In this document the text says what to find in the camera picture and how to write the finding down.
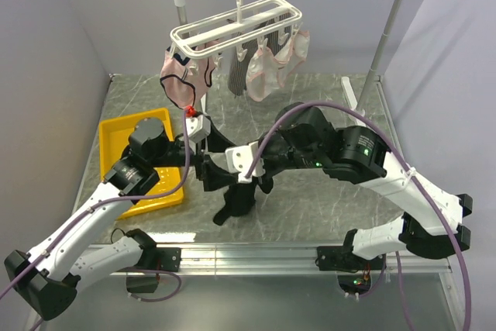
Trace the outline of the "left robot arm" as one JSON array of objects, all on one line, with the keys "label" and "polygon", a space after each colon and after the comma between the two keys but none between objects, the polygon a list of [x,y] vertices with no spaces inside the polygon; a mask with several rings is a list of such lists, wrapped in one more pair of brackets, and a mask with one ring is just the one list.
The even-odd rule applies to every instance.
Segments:
[{"label": "left robot arm", "polygon": [[205,114],[184,116],[183,134],[169,140],[163,122],[156,117],[140,120],[129,135],[128,145],[89,199],[59,229],[24,253],[12,251],[4,265],[9,287],[44,321],[55,319],[75,300],[78,292],[114,271],[135,267],[159,269],[156,242],[134,229],[110,247],[92,253],[86,249],[116,218],[149,197],[159,182],[160,167],[188,169],[202,163],[196,145],[207,142],[221,153],[233,142],[224,137]]}]

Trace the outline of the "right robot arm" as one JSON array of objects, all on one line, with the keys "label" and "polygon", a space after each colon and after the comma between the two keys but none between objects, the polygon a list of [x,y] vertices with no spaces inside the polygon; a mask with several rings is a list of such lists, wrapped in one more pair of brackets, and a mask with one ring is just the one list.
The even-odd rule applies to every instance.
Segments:
[{"label": "right robot arm", "polygon": [[339,246],[318,247],[316,264],[322,271],[377,269],[380,256],[400,250],[439,260],[470,248],[471,231],[462,220],[471,214],[473,199],[437,187],[366,126],[337,129],[319,108],[297,102],[279,112],[274,131],[251,143],[250,150],[256,177],[319,168],[331,179],[374,191],[403,211],[383,225],[351,229]]}]

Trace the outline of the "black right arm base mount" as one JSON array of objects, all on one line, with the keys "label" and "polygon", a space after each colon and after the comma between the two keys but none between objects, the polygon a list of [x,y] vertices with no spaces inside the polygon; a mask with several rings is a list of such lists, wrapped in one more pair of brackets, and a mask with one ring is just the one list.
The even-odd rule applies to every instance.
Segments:
[{"label": "black right arm base mount", "polygon": [[318,246],[316,253],[315,265],[320,271],[347,272],[350,269],[341,246]]}]

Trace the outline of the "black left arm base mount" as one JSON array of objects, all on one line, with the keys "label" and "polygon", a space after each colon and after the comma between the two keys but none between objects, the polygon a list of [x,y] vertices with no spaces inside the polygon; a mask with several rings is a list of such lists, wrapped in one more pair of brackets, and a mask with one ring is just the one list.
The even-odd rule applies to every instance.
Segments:
[{"label": "black left arm base mount", "polygon": [[180,247],[158,247],[152,268],[158,271],[178,272],[181,265]]}]

